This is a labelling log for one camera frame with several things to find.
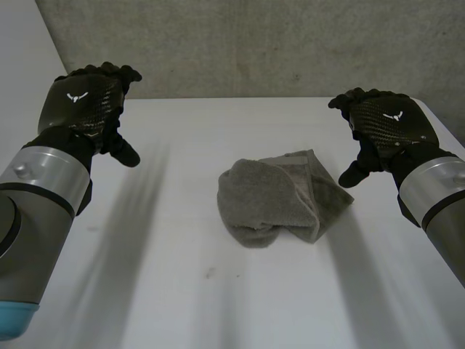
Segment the gray towel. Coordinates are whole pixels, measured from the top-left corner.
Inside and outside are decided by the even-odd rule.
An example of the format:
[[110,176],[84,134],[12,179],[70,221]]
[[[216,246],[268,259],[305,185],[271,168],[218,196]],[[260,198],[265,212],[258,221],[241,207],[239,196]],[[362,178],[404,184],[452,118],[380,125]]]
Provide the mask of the gray towel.
[[299,151],[237,161],[219,177],[217,201],[223,223],[240,244],[266,247],[280,227],[315,243],[354,199],[313,151]]

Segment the white logo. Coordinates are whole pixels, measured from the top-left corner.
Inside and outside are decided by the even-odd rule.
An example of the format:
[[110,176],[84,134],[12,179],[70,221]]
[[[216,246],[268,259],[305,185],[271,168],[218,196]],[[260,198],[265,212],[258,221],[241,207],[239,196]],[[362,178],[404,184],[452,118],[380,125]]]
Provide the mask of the white logo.
[[393,119],[395,121],[400,121],[400,117],[402,116],[402,114],[403,114],[403,111],[401,111],[399,115],[390,116],[387,114],[383,114],[383,116],[386,116],[387,118]]
[[72,96],[72,95],[70,95],[69,93],[67,93],[66,95],[68,96],[68,98],[69,98],[70,100],[73,101],[73,103],[76,103],[78,100],[80,100],[81,98],[86,97],[88,94],[89,94],[89,93],[86,92],[86,93],[84,93],[82,96],[75,96],[75,97]]

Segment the silver metal band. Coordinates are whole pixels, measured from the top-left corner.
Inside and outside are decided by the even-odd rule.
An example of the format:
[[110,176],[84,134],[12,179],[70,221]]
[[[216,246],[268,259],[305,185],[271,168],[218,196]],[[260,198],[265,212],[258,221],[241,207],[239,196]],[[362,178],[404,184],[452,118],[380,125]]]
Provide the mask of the silver metal band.
[[448,156],[428,161],[402,182],[399,195],[421,225],[425,214],[444,198],[465,190],[465,162]]
[[78,211],[89,185],[86,167],[71,155],[49,147],[23,148],[0,176],[0,183],[25,183],[47,189]]

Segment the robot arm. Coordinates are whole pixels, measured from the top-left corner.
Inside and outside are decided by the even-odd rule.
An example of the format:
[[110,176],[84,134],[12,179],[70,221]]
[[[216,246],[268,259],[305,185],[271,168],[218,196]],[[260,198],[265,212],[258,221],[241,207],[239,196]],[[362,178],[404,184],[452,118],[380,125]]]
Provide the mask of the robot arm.
[[39,136],[0,175],[0,340],[28,327],[74,217],[90,202],[92,157],[140,162],[117,133],[138,72],[104,63],[59,77],[39,121]]
[[426,232],[465,287],[465,162],[439,148],[427,117],[406,95],[357,88],[329,107],[341,111],[360,142],[339,184],[350,188],[371,172],[391,172],[402,214]]
[[[426,232],[465,287],[465,162],[438,148],[428,148],[417,145],[393,161],[400,206],[403,214]],[[413,159],[421,157],[418,152],[433,159],[414,166]]]

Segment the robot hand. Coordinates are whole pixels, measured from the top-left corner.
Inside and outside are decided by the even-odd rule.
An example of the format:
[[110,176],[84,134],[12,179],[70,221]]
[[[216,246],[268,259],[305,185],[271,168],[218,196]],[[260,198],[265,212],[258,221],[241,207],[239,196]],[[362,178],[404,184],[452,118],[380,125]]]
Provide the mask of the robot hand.
[[409,145],[429,143],[439,148],[428,119],[407,95],[356,88],[332,99],[328,107],[341,111],[354,140],[360,142],[357,160],[339,178],[344,188],[356,186],[370,172],[391,172],[392,159]]
[[72,129],[92,142],[94,153],[110,153],[123,165],[140,163],[136,151],[118,133],[124,96],[141,75],[128,65],[88,65],[55,79],[39,121],[39,134],[53,127]]

